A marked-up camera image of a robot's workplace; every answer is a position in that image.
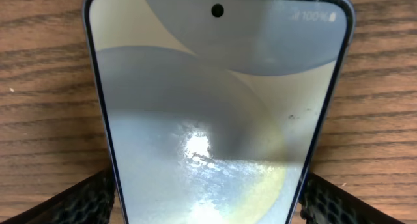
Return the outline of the blue Galaxy smartphone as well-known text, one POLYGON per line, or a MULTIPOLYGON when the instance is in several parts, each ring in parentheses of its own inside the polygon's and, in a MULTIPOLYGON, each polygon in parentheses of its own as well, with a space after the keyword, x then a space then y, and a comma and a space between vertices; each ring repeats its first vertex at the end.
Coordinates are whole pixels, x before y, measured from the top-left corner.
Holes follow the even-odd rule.
POLYGON ((125 223, 289 223, 349 0, 84 0, 125 223))

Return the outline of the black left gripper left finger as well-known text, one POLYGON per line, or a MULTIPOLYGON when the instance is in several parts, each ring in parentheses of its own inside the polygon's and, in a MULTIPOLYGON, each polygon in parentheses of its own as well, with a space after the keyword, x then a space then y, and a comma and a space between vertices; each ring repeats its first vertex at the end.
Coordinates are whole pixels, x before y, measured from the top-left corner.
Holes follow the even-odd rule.
POLYGON ((115 188, 107 168, 2 224, 109 224, 115 188))

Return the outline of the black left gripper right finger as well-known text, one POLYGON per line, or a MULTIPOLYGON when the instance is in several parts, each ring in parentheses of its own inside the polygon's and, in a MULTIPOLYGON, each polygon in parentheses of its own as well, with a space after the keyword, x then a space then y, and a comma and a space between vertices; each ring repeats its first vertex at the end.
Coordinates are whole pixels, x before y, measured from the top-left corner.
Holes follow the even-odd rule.
POLYGON ((314 173, 306 177, 298 202, 306 224, 403 224, 314 173))

